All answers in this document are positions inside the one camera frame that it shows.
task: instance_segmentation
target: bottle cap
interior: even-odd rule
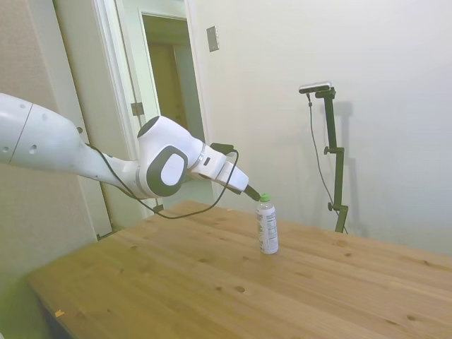
[[[259,199],[260,202],[266,203],[267,201],[270,201],[270,195],[267,193],[261,194],[261,199]]]

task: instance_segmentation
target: wooden table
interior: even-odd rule
[[[154,217],[30,284],[74,338],[452,338],[451,257],[291,222],[278,232],[268,256],[254,215]]]

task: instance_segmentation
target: white wall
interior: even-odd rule
[[[0,92],[58,111],[50,76],[58,68],[42,53],[37,18],[26,0],[1,1]],[[7,339],[49,338],[25,277],[95,240],[77,177],[0,166],[0,332]]]
[[[233,143],[280,219],[334,229],[300,85],[330,80],[346,147],[349,231],[452,253],[452,3],[447,0],[190,0],[210,141]],[[220,50],[209,53],[206,28]],[[323,105],[321,166],[333,189]],[[252,211],[228,193],[224,206]]]
[[[176,57],[188,130],[195,138],[205,141],[190,46],[174,46],[174,56]]]

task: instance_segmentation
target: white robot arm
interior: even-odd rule
[[[140,160],[102,156],[84,144],[68,119],[0,93],[0,163],[74,173],[115,185],[128,195],[130,190],[139,199],[175,194],[186,174],[224,186],[234,168],[226,152],[205,145],[165,117],[148,121],[138,133],[138,142]],[[235,167],[227,188],[258,200],[259,194],[248,183],[245,173]]]

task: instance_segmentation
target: door hinge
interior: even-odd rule
[[[144,108],[142,102],[134,102],[133,104],[131,104],[131,106],[132,106],[132,115],[134,117],[144,115]]]

